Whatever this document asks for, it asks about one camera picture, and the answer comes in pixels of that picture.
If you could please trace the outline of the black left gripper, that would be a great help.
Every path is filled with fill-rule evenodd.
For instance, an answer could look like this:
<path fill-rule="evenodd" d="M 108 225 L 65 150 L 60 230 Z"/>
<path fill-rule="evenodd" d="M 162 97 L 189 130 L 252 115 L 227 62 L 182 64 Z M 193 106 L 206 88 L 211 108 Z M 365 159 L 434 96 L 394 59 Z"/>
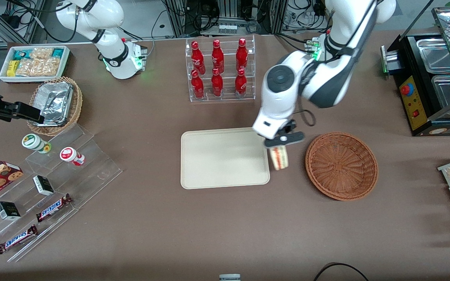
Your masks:
<path fill-rule="evenodd" d="M 303 142 L 305 134 L 303 132 L 295 132 L 297 123 L 294 119 L 288 121 L 288 123 L 278 130 L 273 139 L 265 139 L 264 146 L 269 149 L 270 154 L 275 154 L 275 147 L 284 146 L 287 152 L 291 144 Z"/>

